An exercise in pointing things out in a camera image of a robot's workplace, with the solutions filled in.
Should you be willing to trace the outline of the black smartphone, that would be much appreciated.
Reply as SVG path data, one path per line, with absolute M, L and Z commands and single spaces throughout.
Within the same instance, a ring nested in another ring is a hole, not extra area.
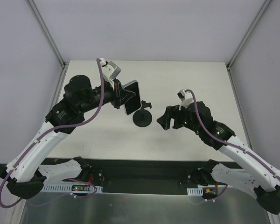
M 135 93 L 135 96 L 133 96 L 131 99 L 129 99 L 124 104 L 124 109 L 125 109 L 126 115 L 130 115 L 130 114 L 134 113 L 136 110 L 141 108 L 139 83 L 137 80 L 133 80 L 133 81 L 125 84 L 124 89 Z

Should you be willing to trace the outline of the black phone stand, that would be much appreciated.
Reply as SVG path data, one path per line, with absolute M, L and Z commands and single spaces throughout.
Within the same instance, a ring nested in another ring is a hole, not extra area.
M 133 122 L 138 127 L 147 127 L 152 123 L 152 114 L 146 108 L 151 109 L 151 102 L 141 101 L 141 108 L 133 115 Z

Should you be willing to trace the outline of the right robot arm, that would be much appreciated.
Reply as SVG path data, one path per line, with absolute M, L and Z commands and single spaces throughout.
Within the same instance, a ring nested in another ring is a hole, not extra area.
M 231 185 L 256 199 L 266 211 L 280 213 L 280 170 L 252 151 L 227 125 L 215 121 L 210 109 L 202 101 L 188 107 L 167 106 L 157 119 L 164 130 L 187 128 L 200 140 L 235 161 L 245 173 L 232 171 L 223 164 L 209 160 L 202 168 L 203 185 L 214 181 Z

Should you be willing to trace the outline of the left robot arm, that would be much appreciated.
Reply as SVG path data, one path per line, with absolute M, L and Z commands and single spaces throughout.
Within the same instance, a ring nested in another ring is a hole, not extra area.
M 0 164 L 0 178 L 9 192 L 22 199 L 37 195 L 44 186 L 73 178 L 86 182 L 91 175 L 90 165 L 82 157 L 75 157 L 66 163 L 42 166 L 41 163 L 50 152 L 77 126 L 86 124 L 84 114 L 95 110 L 96 117 L 105 104 L 112 104 L 116 109 L 122 105 L 130 114 L 132 101 L 139 102 L 139 84 L 133 80 L 125 85 L 117 79 L 115 86 L 107 81 L 92 88 L 90 79 L 77 75 L 64 87 L 63 99 L 57 103 L 45 117 L 45 121 L 30 146 L 23 150 L 12 162 Z

